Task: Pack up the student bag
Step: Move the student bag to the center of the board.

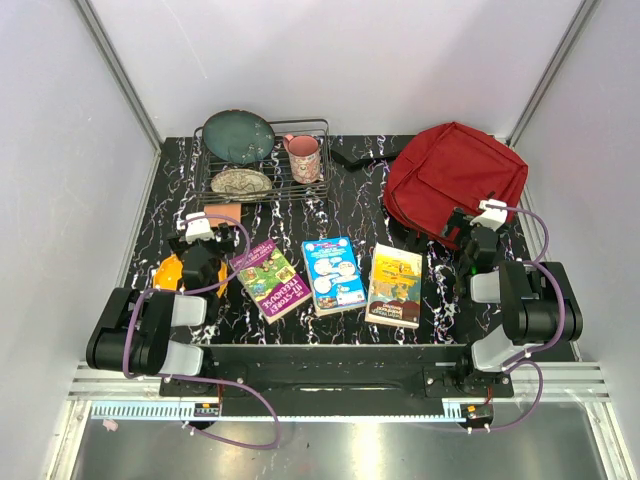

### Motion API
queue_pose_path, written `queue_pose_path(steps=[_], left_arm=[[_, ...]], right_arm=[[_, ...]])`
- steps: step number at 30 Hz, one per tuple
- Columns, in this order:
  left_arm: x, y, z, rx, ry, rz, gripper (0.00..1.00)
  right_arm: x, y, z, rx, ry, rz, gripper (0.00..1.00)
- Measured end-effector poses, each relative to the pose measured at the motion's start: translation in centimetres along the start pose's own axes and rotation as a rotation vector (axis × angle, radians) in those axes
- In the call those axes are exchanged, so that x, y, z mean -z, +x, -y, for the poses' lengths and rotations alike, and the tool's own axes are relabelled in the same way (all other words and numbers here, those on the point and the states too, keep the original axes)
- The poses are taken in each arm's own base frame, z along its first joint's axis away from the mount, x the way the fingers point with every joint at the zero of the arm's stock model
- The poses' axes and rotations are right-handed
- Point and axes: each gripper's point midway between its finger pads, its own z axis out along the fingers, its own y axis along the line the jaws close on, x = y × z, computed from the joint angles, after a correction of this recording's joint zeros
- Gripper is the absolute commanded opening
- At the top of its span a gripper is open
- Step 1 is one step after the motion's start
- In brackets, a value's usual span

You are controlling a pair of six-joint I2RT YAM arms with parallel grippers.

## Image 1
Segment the red student backpack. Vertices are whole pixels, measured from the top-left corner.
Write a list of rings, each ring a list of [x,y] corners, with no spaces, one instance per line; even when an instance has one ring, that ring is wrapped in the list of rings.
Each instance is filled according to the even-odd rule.
[[[393,161],[383,192],[391,217],[456,250],[459,229],[445,227],[456,208],[468,215],[494,199],[515,207],[528,165],[508,146],[472,127],[451,122],[416,135]]]

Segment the yellow illustrated book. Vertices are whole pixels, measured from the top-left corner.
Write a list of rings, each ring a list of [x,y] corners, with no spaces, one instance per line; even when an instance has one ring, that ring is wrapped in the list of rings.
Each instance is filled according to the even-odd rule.
[[[421,285],[421,255],[378,243],[372,256],[365,321],[417,329]]]

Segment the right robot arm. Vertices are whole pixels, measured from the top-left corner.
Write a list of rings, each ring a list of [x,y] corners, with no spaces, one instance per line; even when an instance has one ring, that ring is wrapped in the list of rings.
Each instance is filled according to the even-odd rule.
[[[533,353],[571,342],[583,332],[583,316],[560,262],[497,260],[499,234],[514,209],[483,201],[483,213],[453,210],[445,235],[456,231],[460,248],[453,288],[459,299],[496,304],[502,325],[465,347],[451,383],[466,396],[502,380]]]

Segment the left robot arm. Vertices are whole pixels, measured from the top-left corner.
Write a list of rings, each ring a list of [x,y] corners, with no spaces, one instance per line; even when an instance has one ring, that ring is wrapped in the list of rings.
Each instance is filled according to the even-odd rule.
[[[230,226],[188,242],[173,234],[172,254],[161,262],[148,297],[125,287],[112,291],[86,347],[86,362],[97,370],[131,375],[181,375],[181,384],[196,396],[215,386],[216,372],[203,362],[204,352],[170,339],[178,327],[213,322],[226,288],[223,256],[234,249]]]

